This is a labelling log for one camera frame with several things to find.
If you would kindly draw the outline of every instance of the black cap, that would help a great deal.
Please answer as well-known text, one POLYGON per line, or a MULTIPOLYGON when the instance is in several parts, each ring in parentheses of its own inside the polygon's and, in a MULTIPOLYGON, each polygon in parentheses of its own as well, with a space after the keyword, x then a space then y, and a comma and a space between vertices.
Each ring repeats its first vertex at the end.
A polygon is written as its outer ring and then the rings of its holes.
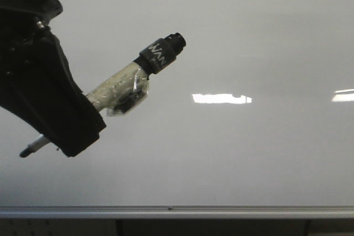
POLYGON ((157 74, 175 61, 176 56, 182 52, 185 46, 186 41, 182 35, 179 33, 170 34, 164 39, 158 39, 141 51, 140 57, 134 62, 141 66, 148 75, 157 74))

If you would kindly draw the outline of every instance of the screw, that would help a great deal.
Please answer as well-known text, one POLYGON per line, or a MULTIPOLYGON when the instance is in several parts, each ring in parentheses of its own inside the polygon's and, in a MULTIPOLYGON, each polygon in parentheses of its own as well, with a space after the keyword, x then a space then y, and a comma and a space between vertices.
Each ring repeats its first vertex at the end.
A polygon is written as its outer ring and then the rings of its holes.
POLYGON ((44 24, 43 22, 41 22, 41 21, 38 21, 38 22, 37 22, 37 27, 38 27, 39 29, 41 29, 41 30, 44 30, 44 29, 45 29, 45 24, 44 24))

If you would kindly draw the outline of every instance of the whiteboard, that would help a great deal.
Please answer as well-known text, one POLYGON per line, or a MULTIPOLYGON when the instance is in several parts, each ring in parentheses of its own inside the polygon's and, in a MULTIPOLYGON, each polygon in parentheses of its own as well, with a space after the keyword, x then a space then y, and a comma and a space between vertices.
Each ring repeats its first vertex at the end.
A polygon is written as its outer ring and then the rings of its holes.
POLYGON ((38 133, 0 109, 0 206, 354 206, 353 0, 60 1, 85 93, 158 38, 187 46, 75 158, 21 159, 38 133))

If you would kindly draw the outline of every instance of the black metal bracket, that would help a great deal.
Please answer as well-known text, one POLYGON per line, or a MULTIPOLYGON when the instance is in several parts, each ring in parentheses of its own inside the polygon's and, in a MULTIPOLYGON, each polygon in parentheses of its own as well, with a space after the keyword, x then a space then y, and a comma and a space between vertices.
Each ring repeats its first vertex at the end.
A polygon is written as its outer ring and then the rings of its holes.
POLYGON ((47 26, 62 11, 58 0, 0 0, 0 106, 75 156, 106 125, 47 26))

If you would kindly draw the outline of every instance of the metal frame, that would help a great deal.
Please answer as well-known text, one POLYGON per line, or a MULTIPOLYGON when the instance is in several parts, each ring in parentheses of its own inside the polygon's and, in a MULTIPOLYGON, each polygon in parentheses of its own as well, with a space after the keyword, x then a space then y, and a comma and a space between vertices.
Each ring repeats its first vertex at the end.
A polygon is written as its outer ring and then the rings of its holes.
POLYGON ((354 218, 354 206, 2 206, 0 218, 354 218))

